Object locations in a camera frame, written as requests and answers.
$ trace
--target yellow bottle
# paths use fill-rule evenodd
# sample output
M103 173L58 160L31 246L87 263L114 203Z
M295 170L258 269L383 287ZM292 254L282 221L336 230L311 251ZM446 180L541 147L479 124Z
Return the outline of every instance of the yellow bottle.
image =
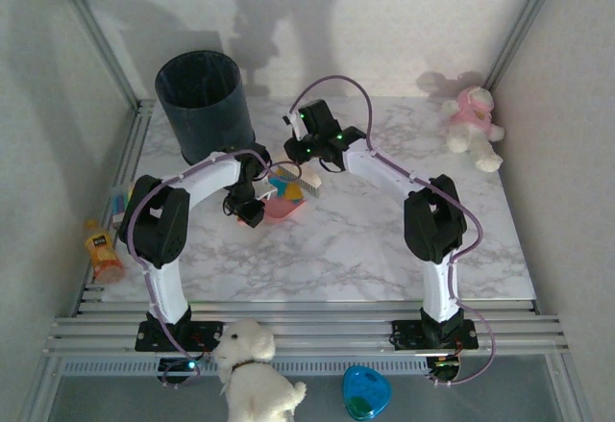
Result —
M94 281L111 284L124 278L124 267L113 250L111 236L93 218L86 222L86 249L92 261Z

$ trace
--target white marble surface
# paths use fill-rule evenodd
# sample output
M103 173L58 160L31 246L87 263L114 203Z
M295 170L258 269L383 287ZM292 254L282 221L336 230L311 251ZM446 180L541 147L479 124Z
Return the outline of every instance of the white marble surface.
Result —
M366 126L362 98L329 98L342 126ZM282 122L290 99L248 100L258 142L273 154L289 131ZM459 292L465 299L533 299L500 178L485 174L466 155L445 145L446 119L424 99L381 97L375 108L374 141L424 178L447 174L462 203L485 230L483 244L459 261ZM136 176L185 169L180 148L157 107ZM308 202L281 224L255 229L237 224L222 209L224 192L198 205L189 219L181 255L189 301L390 301L423 298L423 263L408 251L402 210L370 184L349 174L320 174L319 199ZM464 243L476 237L468 229ZM119 252L125 256L125 247ZM145 301L142 275L127 260L128 277L108 286L104 301Z

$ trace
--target scrub brush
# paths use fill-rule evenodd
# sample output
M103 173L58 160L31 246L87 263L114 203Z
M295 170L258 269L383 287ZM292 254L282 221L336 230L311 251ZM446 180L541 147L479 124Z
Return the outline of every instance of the scrub brush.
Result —
M278 156L276 156L274 162L278 161L289 161L286 153L280 153ZM280 175L287 180L293 180L297 178L296 168L290 164L278 165L278 170ZM299 179L297 184L312 196L316 198L320 197L320 186L323 183L320 180L320 177L318 177L316 171L309 167L307 164L302 164L301 170L301 179Z

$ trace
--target black cylindrical container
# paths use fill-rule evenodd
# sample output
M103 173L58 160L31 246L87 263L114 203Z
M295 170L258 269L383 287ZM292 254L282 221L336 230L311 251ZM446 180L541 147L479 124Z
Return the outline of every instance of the black cylindrical container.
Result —
M182 54L162 67L156 94L190 165L254 140L239 67L219 52Z

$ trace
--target white plush dog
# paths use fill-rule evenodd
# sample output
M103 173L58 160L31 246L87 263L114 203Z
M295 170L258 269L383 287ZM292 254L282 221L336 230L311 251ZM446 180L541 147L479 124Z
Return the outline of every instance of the white plush dog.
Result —
M229 422L285 422L306 397L269 361L276 354L273 335L252 319L233 323L213 351L229 404Z
M470 152L475 166L484 172L495 172L502 164L490 141L504 138L504 129L491 123L493 98L488 90L469 87L456 101L445 102L442 111L451 116L447 144L454 153Z

